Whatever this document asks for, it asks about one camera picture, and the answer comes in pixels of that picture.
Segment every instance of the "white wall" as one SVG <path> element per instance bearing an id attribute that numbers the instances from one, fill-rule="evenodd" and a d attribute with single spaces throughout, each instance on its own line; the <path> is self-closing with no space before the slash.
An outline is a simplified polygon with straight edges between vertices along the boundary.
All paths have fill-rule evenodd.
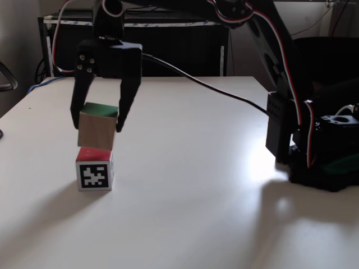
<path id="1" fill-rule="evenodd" d="M 16 90 L 0 92 L 0 117 L 34 84 L 36 66 L 42 59 L 39 14 L 38 0 L 0 0 L 0 61 L 19 82 Z M 0 84 L 5 83 L 8 82 L 0 76 Z"/>

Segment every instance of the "red cube face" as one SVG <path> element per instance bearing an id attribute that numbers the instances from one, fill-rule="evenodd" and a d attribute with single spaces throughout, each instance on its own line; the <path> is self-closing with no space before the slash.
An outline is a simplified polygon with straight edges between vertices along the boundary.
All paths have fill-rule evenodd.
<path id="1" fill-rule="evenodd" d="M 80 191 L 110 191 L 114 178 L 113 154 L 109 150 L 81 148 L 76 159 Z"/>

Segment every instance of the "white table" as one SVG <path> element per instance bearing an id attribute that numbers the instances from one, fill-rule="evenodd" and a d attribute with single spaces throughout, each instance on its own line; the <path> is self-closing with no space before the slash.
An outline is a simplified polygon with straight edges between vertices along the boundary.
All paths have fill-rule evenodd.
<path id="1" fill-rule="evenodd" d="M 266 106 L 252 77 L 202 78 Z M 338 269 L 359 263 L 359 189 L 287 182 L 268 119 L 184 78 L 145 78 L 115 145 L 111 192 L 78 192 L 73 79 L 0 128 L 0 268 Z M 88 101 L 117 105 L 99 78 Z"/>

